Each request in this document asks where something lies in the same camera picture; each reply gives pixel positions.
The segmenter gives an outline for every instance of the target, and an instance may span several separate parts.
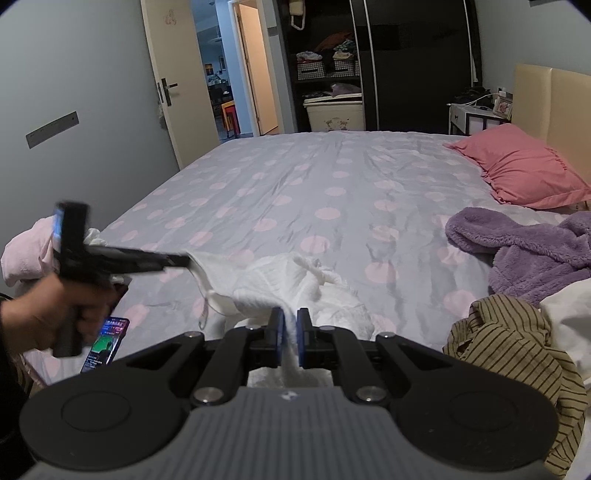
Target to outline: phone screen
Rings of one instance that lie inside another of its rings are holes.
[[[90,352],[88,352],[88,356],[80,372],[88,372],[101,365],[110,363],[117,353],[117,349],[125,336],[128,326],[128,319],[108,317],[100,329],[96,342],[94,342]]]

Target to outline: human hand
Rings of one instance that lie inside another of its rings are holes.
[[[72,308],[80,309],[76,327],[91,343],[118,295],[114,288],[62,280],[55,274],[40,280],[22,297],[0,304],[4,340],[10,353],[45,350]]]

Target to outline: nightstand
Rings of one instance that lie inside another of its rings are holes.
[[[492,110],[452,103],[449,108],[449,134],[473,135],[491,127],[509,123]]]

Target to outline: photo frame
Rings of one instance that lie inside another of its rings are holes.
[[[499,95],[495,100],[495,107],[493,108],[492,112],[495,115],[504,118],[505,120],[511,120],[511,114],[513,113],[513,100]]]

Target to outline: bedsheet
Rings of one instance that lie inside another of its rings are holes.
[[[479,167],[442,146],[453,140],[397,132],[233,140],[155,189],[101,236],[111,245],[206,251],[243,263],[290,251],[319,258],[357,292],[376,332],[441,350],[452,324],[489,294],[488,259],[447,241],[451,215],[478,206],[524,225],[564,219],[499,205]],[[189,272],[169,270],[136,275],[114,315],[131,321],[122,357],[199,329],[200,319],[217,314]],[[48,383],[78,373],[84,358],[26,354]],[[569,480],[585,478],[588,438],[587,428]]]

